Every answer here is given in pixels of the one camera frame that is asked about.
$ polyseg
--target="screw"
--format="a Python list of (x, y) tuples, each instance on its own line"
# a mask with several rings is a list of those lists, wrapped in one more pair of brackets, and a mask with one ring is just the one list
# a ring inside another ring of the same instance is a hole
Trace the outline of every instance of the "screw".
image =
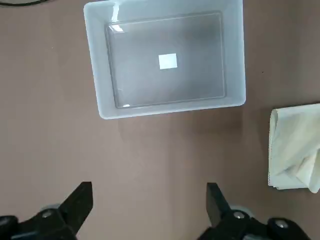
[(287, 229), (289, 226), (288, 226), (288, 223), (286, 223), (286, 221), (284, 220), (276, 220), (275, 221), (275, 224), (279, 227), (279, 228), (282, 228), (282, 229)]
[(235, 211), (233, 213), (233, 216), (235, 216), (237, 219), (244, 219), (245, 218), (245, 215), (240, 211)]
[(0, 220), (0, 226), (6, 225), (10, 221), (9, 217), (4, 217)]
[(47, 218), (47, 217), (50, 217), (52, 214), (52, 211), (51, 210), (48, 210), (48, 211), (45, 211), (44, 213), (42, 213), (42, 217), (43, 218)]

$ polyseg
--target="folded cloth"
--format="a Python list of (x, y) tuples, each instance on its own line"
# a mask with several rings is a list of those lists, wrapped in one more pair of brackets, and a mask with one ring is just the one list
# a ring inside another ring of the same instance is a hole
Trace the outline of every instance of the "folded cloth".
[(274, 109), (270, 116), (268, 184), (320, 188), (320, 104)]

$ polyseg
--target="black cable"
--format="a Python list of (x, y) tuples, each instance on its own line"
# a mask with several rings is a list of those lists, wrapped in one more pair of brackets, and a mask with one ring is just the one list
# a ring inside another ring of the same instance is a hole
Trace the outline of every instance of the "black cable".
[(9, 3), (9, 2), (2, 2), (0, 1), (0, 6), (7, 6), (7, 7), (26, 7), (26, 6), (31, 6), (35, 4), (40, 4), (43, 2), (46, 2), (49, 0), (38, 0), (38, 1), (31, 1), (31, 2), (26, 2), (26, 3)]

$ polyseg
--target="brown table surface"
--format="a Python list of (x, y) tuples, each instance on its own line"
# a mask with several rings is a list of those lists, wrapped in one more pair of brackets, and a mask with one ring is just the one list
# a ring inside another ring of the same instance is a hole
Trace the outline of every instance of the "brown table surface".
[(0, 8), (0, 213), (21, 220), (92, 181), (79, 239), (194, 240), (207, 182), (319, 239), (320, 196), (268, 187), (272, 108), (320, 100), (320, 1), (245, 0), (241, 107), (103, 120), (83, 7)]

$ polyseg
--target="plastic bin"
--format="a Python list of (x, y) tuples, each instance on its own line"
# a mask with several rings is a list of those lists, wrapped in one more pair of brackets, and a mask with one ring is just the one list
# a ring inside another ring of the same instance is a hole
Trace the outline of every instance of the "plastic bin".
[(84, 6), (104, 119), (242, 105), (242, 0), (108, 0)]

